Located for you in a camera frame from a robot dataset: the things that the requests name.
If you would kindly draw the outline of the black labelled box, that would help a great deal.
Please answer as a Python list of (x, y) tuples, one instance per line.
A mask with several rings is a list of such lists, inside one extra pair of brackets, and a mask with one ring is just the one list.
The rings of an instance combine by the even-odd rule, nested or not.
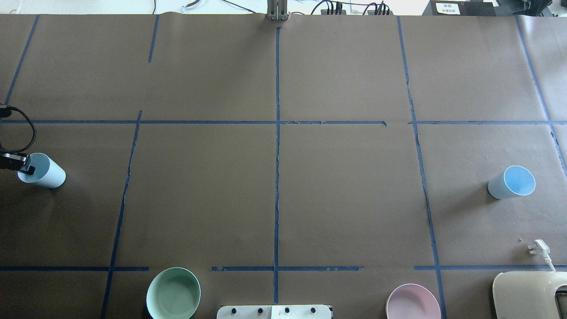
[(496, 10), (480, 0), (430, 0), (422, 16), (496, 16)]

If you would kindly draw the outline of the aluminium frame post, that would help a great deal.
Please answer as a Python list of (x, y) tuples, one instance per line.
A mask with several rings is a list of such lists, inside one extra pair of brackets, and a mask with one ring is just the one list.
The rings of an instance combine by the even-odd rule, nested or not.
[(286, 21), (289, 18), (287, 0), (267, 0), (267, 21)]

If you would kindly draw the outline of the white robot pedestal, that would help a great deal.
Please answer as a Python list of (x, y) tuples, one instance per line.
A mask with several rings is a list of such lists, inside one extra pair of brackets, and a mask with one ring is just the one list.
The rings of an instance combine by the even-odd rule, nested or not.
[(332, 307), (322, 304), (226, 305), (217, 319), (332, 319)]

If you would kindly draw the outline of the cream toaster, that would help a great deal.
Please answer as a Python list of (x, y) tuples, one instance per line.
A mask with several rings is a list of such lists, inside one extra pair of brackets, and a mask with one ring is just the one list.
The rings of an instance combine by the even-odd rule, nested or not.
[(492, 284), (498, 319), (564, 319), (565, 271), (508, 271)]

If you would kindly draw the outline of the white power plug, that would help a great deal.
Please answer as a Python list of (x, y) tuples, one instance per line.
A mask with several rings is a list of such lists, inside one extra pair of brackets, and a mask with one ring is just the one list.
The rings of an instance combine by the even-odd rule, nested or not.
[(527, 245), (528, 252), (534, 256), (542, 256), (545, 263), (549, 266), (551, 271), (555, 270), (555, 265), (553, 264), (550, 256), (550, 248), (542, 239), (535, 239), (531, 244)]

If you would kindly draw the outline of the blue cup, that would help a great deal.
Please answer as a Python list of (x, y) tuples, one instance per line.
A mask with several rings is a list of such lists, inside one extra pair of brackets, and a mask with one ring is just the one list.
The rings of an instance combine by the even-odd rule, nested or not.
[(53, 189), (62, 186), (66, 180), (66, 173), (63, 168), (44, 153), (30, 154), (31, 167), (35, 168), (32, 175), (17, 172), (17, 176), (22, 182)]
[(507, 167), (487, 185), (490, 196), (499, 200), (528, 196), (535, 188), (536, 181), (532, 173), (519, 165)]

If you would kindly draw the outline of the black power strip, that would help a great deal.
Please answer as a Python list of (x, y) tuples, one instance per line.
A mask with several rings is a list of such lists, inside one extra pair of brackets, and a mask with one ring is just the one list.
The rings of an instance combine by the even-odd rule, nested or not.
[(389, 6), (384, 1), (380, 3), (372, 2), (365, 6), (364, 16), (390, 16), (392, 14)]
[(323, 16), (344, 16), (346, 15), (346, 10), (344, 10), (344, 2), (323, 0), (320, 4), (326, 4), (327, 8), (322, 11)]

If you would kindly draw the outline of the green bowl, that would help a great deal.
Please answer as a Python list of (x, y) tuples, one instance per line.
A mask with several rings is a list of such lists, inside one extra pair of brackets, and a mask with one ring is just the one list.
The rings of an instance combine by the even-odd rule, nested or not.
[(200, 304), (200, 283), (190, 270), (171, 267), (160, 272), (146, 293), (152, 319), (190, 319)]

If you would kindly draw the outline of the pink bowl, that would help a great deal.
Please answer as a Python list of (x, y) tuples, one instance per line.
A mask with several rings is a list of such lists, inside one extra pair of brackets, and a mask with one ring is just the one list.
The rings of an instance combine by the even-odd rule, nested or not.
[(387, 319), (441, 319), (441, 307), (433, 293), (419, 284), (395, 288), (385, 302)]

